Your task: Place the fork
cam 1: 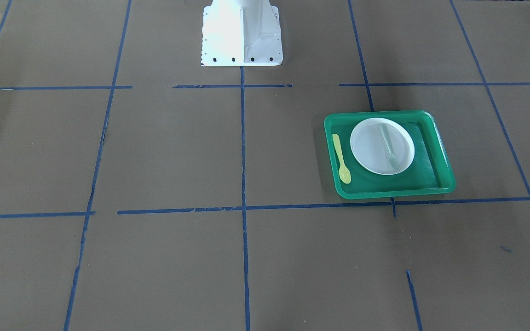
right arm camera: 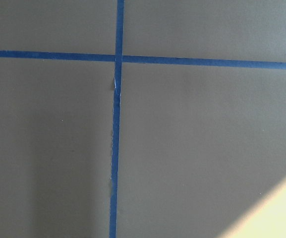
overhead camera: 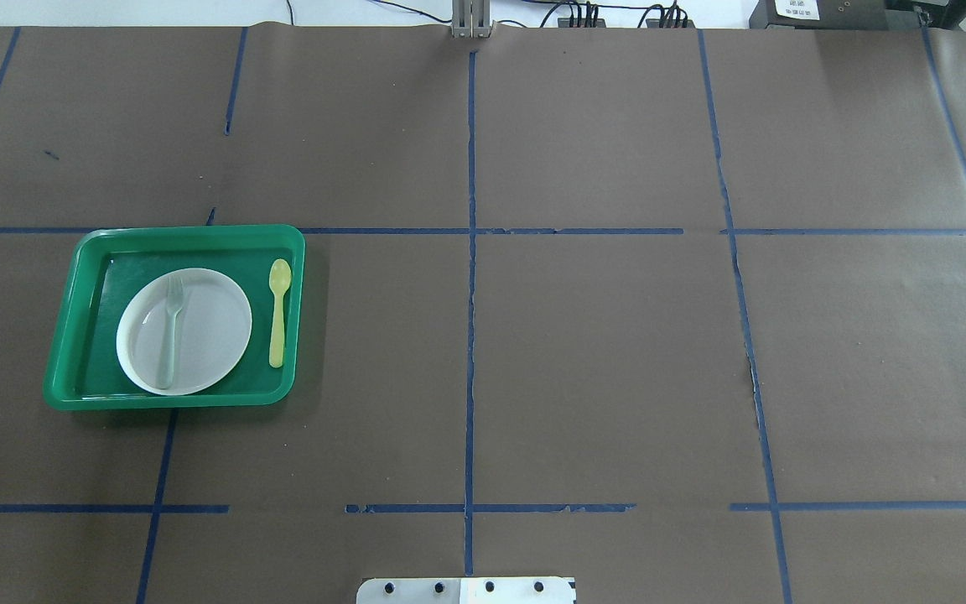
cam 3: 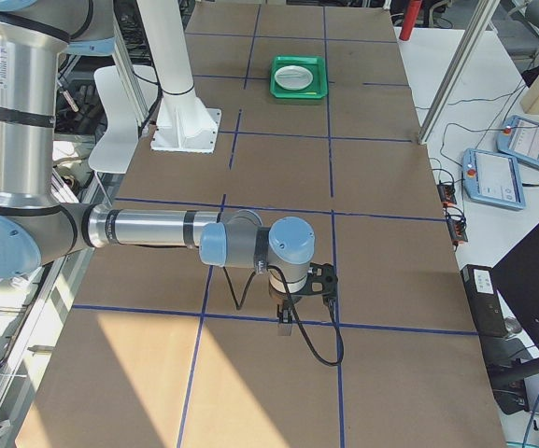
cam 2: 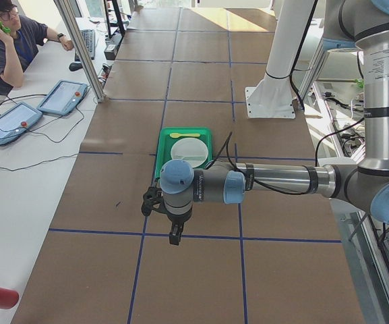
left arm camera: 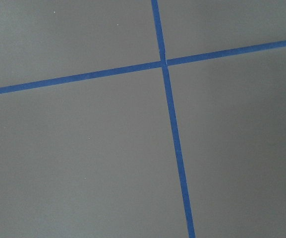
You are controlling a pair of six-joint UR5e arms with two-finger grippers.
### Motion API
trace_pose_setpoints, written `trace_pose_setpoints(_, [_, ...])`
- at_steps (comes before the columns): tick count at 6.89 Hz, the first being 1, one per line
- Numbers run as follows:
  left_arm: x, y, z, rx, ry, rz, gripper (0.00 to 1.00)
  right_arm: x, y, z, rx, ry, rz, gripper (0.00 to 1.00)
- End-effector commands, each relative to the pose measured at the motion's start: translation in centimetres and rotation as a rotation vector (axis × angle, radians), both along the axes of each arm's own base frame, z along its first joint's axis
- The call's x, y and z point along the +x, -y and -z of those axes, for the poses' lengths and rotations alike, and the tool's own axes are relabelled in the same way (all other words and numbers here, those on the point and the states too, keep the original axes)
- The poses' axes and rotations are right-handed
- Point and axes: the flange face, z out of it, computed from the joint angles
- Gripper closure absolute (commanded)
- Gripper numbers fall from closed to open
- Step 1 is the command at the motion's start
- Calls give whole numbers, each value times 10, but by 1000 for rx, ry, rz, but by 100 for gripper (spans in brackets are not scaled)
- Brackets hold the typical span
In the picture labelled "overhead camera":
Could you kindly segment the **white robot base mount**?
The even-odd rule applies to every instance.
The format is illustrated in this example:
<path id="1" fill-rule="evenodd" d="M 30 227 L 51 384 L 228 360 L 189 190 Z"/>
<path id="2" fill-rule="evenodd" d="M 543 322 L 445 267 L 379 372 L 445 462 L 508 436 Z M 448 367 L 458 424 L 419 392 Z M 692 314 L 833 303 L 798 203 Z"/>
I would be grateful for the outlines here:
<path id="1" fill-rule="evenodd" d="M 356 603 L 576 603 L 574 578 L 559 576 L 372 578 Z"/>

